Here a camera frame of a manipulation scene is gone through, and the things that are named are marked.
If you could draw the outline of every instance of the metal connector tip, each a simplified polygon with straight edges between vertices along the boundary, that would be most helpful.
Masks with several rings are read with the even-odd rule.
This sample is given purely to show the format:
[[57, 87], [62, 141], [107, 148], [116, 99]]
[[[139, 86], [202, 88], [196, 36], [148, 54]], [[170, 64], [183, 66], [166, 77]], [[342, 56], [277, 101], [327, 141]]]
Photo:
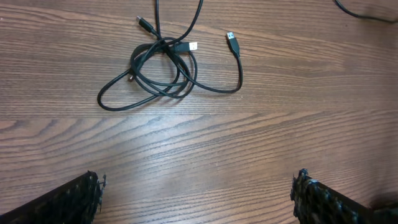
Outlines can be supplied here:
[[189, 50], [197, 50], [198, 49], [198, 42], [189, 43]]
[[234, 33], [232, 33], [232, 32], [226, 33], [226, 36], [228, 37], [228, 39], [235, 38]]

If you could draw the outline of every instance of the wooden table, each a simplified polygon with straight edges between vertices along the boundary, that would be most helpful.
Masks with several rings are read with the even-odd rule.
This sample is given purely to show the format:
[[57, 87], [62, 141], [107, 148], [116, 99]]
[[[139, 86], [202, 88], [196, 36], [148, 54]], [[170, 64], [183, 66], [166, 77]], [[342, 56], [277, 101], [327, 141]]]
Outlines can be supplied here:
[[[395, 0], [343, 3], [398, 13]], [[181, 35], [197, 4], [161, 1], [162, 35]], [[109, 182], [95, 223], [291, 223], [304, 167], [363, 205], [398, 199], [398, 25], [332, 1], [206, 0], [186, 38], [198, 42], [198, 80], [235, 86], [233, 31], [243, 88], [108, 112], [97, 93], [155, 40], [137, 15], [153, 23], [154, 2], [0, 2], [0, 213], [87, 170]], [[142, 72], [167, 81], [174, 70], [157, 55]], [[147, 96], [125, 78], [104, 101]]]

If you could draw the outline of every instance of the usb cable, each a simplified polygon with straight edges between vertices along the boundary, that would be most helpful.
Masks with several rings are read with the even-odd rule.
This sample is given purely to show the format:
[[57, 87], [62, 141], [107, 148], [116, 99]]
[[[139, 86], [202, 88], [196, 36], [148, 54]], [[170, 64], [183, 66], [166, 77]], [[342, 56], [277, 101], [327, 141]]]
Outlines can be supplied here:
[[[126, 70], [113, 80], [111, 80], [108, 84], [106, 84], [98, 93], [97, 102], [100, 107], [108, 110], [108, 111], [124, 111], [131, 108], [135, 108], [137, 106], [143, 105], [144, 103], [148, 103], [151, 100], [156, 99], [159, 96], [168, 96], [175, 99], [181, 99], [186, 97], [193, 89], [195, 85], [204, 88], [209, 91], [217, 92], [217, 93], [234, 93], [241, 89], [243, 84], [243, 69], [242, 63], [239, 55], [239, 44], [236, 40], [234, 34], [232, 32], [228, 32], [226, 35], [227, 43], [229, 49], [231, 50], [232, 54], [235, 56], [236, 61], [238, 63], [238, 85], [233, 90], [219, 90], [216, 88], [208, 87], [204, 84], [197, 82], [198, 76], [198, 64], [195, 57], [192, 54], [193, 50], [198, 48], [198, 44], [196, 42], [183, 42], [182, 40], [186, 38], [186, 36], [191, 32], [193, 26], [195, 25], [200, 9], [203, 5], [203, 0], [199, 0], [198, 9], [195, 13], [195, 17], [192, 20], [191, 25], [189, 26], [188, 30], [179, 38], [173, 37], [162, 37], [160, 33], [160, 21], [159, 21], [159, 0], [155, 2], [155, 20], [156, 20], [156, 29], [147, 22], [144, 18], [137, 16], [137, 21], [139, 25], [144, 28], [146, 31], [150, 32], [151, 34], [157, 37], [157, 41], [153, 44], [141, 44], [133, 51], [130, 59], [131, 67], [129, 70]], [[192, 73], [188, 67], [188, 65], [183, 61], [180, 57], [182, 53], [188, 53], [193, 61], [194, 72]], [[144, 63], [150, 59], [154, 54], [165, 53], [174, 65], [177, 68], [177, 74], [171, 83], [161, 83], [153, 81], [147, 77], [145, 77], [141, 72], [140, 69], [144, 65]], [[126, 75], [130, 74], [129, 81], [136, 81], [138, 85], [143, 88], [148, 93], [152, 94], [152, 96], [141, 100], [140, 102], [133, 103], [131, 105], [122, 106], [118, 108], [112, 108], [105, 106], [101, 98], [104, 93], [113, 86], [117, 81], [125, 77]]]

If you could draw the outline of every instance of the dark object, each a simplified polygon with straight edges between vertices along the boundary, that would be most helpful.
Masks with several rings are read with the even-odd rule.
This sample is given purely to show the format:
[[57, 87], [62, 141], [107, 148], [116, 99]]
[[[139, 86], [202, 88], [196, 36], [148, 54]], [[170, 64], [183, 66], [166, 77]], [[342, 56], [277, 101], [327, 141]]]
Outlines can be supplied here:
[[398, 223], [397, 205], [372, 211], [308, 176], [306, 169], [293, 177], [290, 198], [301, 224]]
[[97, 174], [88, 171], [49, 193], [1, 215], [0, 223], [89, 224], [94, 220], [97, 206], [101, 206], [102, 203], [106, 176], [103, 178], [104, 182], [100, 183]]
[[390, 23], [390, 24], [395, 24], [396, 22], [398, 22], [398, 20], [394, 20], [394, 21], [390, 21], [388, 19], [383, 19], [383, 18], [378, 18], [378, 17], [373, 17], [373, 16], [364, 16], [364, 15], [358, 15], [356, 13], [351, 12], [350, 10], [348, 10], [347, 8], [344, 7], [344, 5], [342, 5], [342, 3], [340, 3], [339, 0], [334, 0], [334, 2], [336, 3], [336, 5], [343, 10], [343, 12], [347, 13], [348, 15], [351, 15], [353, 17], [359, 18], [359, 19], [372, 19], [372, 20], [376, 20], [376, 21], [381, 21], [381, 22], [386, 22], [386, 23]]
[[[242, 69], [242, 64], [241, 64], [241, 59], [239, 56], [239, 45], [235, 37], [229, 38], [229, 33], [227, 34], [227, 43], [235, 56], [237, 62], [238, 62], [238, 70], [239, 70], [239, 81], [238, 85], [235, 89], [233, 90], [218, 90], [215, 88], [211, 88], [208, 86], [205, 86], [201, 83], [197, 82], [197, 76], [198, 76], [198, 65], [195, 57], [192, 54], [192, 50], [196, 50], [196, 47], [190, 46], [190, 44], [195, 44], [195, 43], [184, 43], [182, 40], [186, 38], [186, 36], [191, 32], [193, 29], [193, 26], [195, 25], [200, 9], [202, 7], [203, 0], [199, 0], [199, 5], [197, 8], [197, 11], [195, 13], [195, 17], [192, 20], [191, 25], [189, 26], [188, 30], [179, 38], [175, 39], [173, 37], [162, 37], [160, 34], [160, 20], [159, 20], [159, 0], [156, 0], [155, 2], [155, 20], [156, 20], [156, 30], [154, 27], [147, 22], [145, 19], [141, 17], [137, 17], [138, 23], [141, 27], [143, 27], [146, 31], [150, 32], [151, 34], [155, 35], [157, 37], [157, 41], [154, 42], [153, 44], [142, 44], [138, 46], [132, 53], [131, 55], [131, 68], [129, 70], [126, 70], [113, 80], [111, 80], [108, 84], [106, 84], [101, 91], [99, 91], [98, 96], [97, 96], [97, 102], [100, 105], [100, 107], [108, 110], [108, 111], [124, 111], [128, 110], [131, 108], [135, 108], [137, 106], [143, 105], [144, 103], [147, 103], [151, 100], [156, 99], [159, 96], [168, 96], [171, 98], [175, 99], [181, 99], [186, 97], [193, 89], [195, 85], [204, 88], [209, 91], [217, 92], [217, 93], [234, 93], [238, 91], [242, 87], [243, 83], [243, 69]], [[190, 71], [189, 67], [187, 64], [184, 62], [184, 60], [180, 57], [180, 53], [188, 53], [190, 58], [193, 61], [193, 65], [195, 67], [195, 71], [192, 74]], [[161, 83], [161, 82], [155, 82], [153, 80], [150, 80], [149, 78], [145, 77], [141, 72], [140, 69], [144, 65], [144, 63], [150, 59], [153, 55], [159, 54], [159, 53], [165, 53], [171, 61], [173, 61], [175, 67], [177, 68], [177, 74], [173, 80], [172, 83]], [[119, 108], [112, 108], [105, 106], [101, 98], [104, 95], [104, 93], [111, 87], [113, 86], [117, 81], [125, 77], [126, 75], [131, 74], [130, 81], [135, 80], [141, 88], [143, 88], [145, 91], [148, 93], [152, 94], [152, 96], [137, 102], [133, 103], [128, 106], [122, 106]], [[183, 80], [179, 81], [180, 75], [183, 75]]]

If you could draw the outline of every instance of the tangled black cable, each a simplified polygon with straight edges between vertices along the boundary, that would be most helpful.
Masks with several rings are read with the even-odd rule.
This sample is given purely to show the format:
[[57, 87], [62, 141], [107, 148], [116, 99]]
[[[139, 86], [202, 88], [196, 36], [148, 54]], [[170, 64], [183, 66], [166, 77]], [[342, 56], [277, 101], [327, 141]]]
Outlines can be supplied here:
[[378, 17], [373, 17], [373, 16], [358, 15], [358, 14], [356, 14], [356, 13], [351, 12], [351, 11], [348, 10], [347, 8], [345, 8], [344, 5], [342, 5], [342, 3], [340, 3], [339, 0], [333, 0], [333, 1], [336, 3], [336, 5], [337, 5], [341, 10], [343, 10], [343, 12], [345, 12], [345, 13], [347, 13], [347, 14], [353, 16], [353, 17], [359, 18], [359, 19], [372, 19], [372, 20], [376, 20], [376, 21], [387, 22], [387, 23], [390, 23], [390, 24], [395, 24], [396, 22], [398, 22], [397, 19], [394, 20], [394, 21], [391, 21], [391, 20], [388, 20], [388, 19], [383, 19], [383, 18], [378, 18]]
[[[242, 87], [243, 83], [243, 69], [241, 65], [241, 60], [239, 56], [239, 45], [238, 41], [235, 39], [234, 35], [232, 32], [227, 34], [227, 41], [230, 50], [232, 51], [233, 55], [235, 56], [236, 60], [238, 61], [238, 70], [239, 70], [239, 81], [238, 81], [238, 86], [233, 89], [233, 90], [218, 90], [215, 88], [211, 88], [208, 86], [205, 86], [201, 83], [197, 82], [197, 75], [198, 75], [198, 65], [195, 57], [193, 56], [191, 50], [192, 49], [190, 43], [185, 43], [182, 42], [182, 40], [191, 32], [193, 26], [195, 25], [200, 9], [203, 5], [203, 0], [199, 0], [199, 5], [197, 8], [197, 11], [195, 13], [195, 16], [192, 20], [191, 25], [189, 26], [188, 30], [179, 38], [175, 39], [172, 37], [162, 37], [160, 34], [160, 21], [159, 21], [159, 0], [156, 0], [155, 2], [155, 19], [156, 19], [156, 30], [143, 18], [137, 17], [139, 20], [139, 24], [148, 32], [154, 34], [157, 37], [157, 41], [154, 42], [153, 44], [142, 44], [138, 46], [132, 53], [131, 55], [131, 68], [129, 70], [126, 70], [113, 80], [111, 80], [108, 84], [106, 84], [101, 91], [98, 93], [97, 97], [97, 102], [100, 105], [100, 107], [108, 110], [108, 111], [123, 111], [123, 110], [128, 110], [131, 108], [135, 108], [137, 106], [143, 105], [144, 103], [147, 103], [151, 100], [154, 100], [158, 96], [168, 96], [171, 98], [184, 98], [186, 97], [193, 89], [195, 85], [204, 88], [206, 90], [210, 90], [213, 92], [217, 93], [234, 93], [238, 91]], [[194, 65], [194, 73], [192, 75], [190, 69], [188, 68], [187, 64], [183, 61], [183, 59], [179, 56], [179, 53], [182, 52], [188, 52], [189, 56], [191, 57]], [[153, 80], [150, 80], [149, 78], [145, 77], [141, 72], [140, 69], [144, 65], [144, 63], [150, 59], [154, 54], [159, 54], [159, 53], [165, 53], [171, 61], [173, 61], [174, 65], [177, 68], [177, 74], [173, 80], [172, 83], [161, 83], [161, 82], [155, 82]], [[111, 87], [113, 86], [117, 81], [125, 77], [126, 75], [131, 74], [130, 80], [135, 80], [141, 88], [143, 88], [145, 91], [148, 93], [151, 93], [153, 96], [148, 97], [140, 102], [133, 103], [131, 105], [119, 107], [119, 108], [112, 108], [105, 106], [101, 98], [104, 95], [104, 93]], [[184, 79], [182, 82], [178, 82], [180, 75], [183, 75]], [[178, 87], [175, 91], [169, 92], [173, 87]], [[186, 87], [189, 86], [189, 88], [186, 90], [184, 94], [179, 95]]]

